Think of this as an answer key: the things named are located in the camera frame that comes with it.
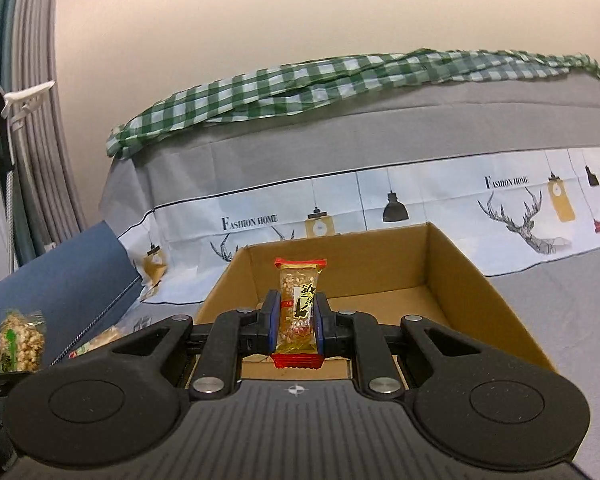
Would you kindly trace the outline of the grey curtain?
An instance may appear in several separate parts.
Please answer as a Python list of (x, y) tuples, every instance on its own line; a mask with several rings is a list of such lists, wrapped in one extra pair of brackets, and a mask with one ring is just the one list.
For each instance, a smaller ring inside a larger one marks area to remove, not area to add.
[(57, 0), (0, 0), (0, 89), (42, 92), (9, 107), (0, 187), (16, 263), (86, 227), (70, 165), (57, 83)]

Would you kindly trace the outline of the clear bag of cookies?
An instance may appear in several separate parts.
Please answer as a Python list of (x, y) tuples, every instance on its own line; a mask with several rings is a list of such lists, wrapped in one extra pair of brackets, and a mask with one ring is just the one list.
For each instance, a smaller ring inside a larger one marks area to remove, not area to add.
[(131, 331), (128, 328), (117, 325), (110, 326), (89, 341), (81, 344), (76, 350), (72, 350), (69, 353), (69, 358), (75, 359), (78, 356), (83, 356), (87, 352), (106, 346), (106, 344), (111, 344), (112, 342), (129, 335), (129, 333), (131, 333)]

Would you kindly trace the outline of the grey deer-print sofa cover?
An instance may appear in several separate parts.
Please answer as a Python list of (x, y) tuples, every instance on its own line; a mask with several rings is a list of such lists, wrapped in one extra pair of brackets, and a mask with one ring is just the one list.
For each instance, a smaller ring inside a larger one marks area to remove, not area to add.
[(197, 311), (240, 248), (430, 222), (585, 393), (579, 464), (600, 479), (600, 81), (391, 90), (181, 133), (110, 170), (100, 209), (166, 276), (124, 315)]

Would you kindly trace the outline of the brown cardboard box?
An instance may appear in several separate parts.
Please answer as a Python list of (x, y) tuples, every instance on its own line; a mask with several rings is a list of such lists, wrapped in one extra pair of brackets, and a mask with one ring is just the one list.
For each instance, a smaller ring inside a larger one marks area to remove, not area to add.
[(332, 310), (367, 313), (389, 326), (420, 315), (542, 370), (555, 368), (488, 279), (431, 223), (239, 249), (196, 323), (246, 318), (262, 307), (279, 286), (276, 258), (325, 260), (317, 289)]

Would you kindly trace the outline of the puffed rice cake pack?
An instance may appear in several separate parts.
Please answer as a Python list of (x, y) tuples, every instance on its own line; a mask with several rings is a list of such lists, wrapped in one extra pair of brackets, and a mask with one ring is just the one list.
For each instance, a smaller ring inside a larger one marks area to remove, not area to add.
[(0, 373), (36, 372), (42, 365), (45, 332), (40, 311), (8, 311), (0, 325)]

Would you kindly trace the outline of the green checkered cloth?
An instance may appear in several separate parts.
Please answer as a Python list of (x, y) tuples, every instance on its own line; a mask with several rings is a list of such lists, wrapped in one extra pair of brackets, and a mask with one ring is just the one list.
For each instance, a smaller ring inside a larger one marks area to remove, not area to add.
[(366, 93), (427, 84), (550, 79), (574, 70), (600, 81), (600, 63), (583, 53), (418, 49), (276, 65), (173, 93), (114, 128), (106, 153), (125, 160), (189, 128), (291, 117)]

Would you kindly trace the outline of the peanut candy bar red ends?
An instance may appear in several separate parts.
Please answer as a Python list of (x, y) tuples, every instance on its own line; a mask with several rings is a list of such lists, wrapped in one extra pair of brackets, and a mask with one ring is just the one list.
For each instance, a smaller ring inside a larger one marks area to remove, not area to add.
[(277, 258), (275, 266), (279, 270), (280, 300), (273, 363), (279, 370), (318, 370), (324, 356), (318, 350), (314, 298), (327, 261)]

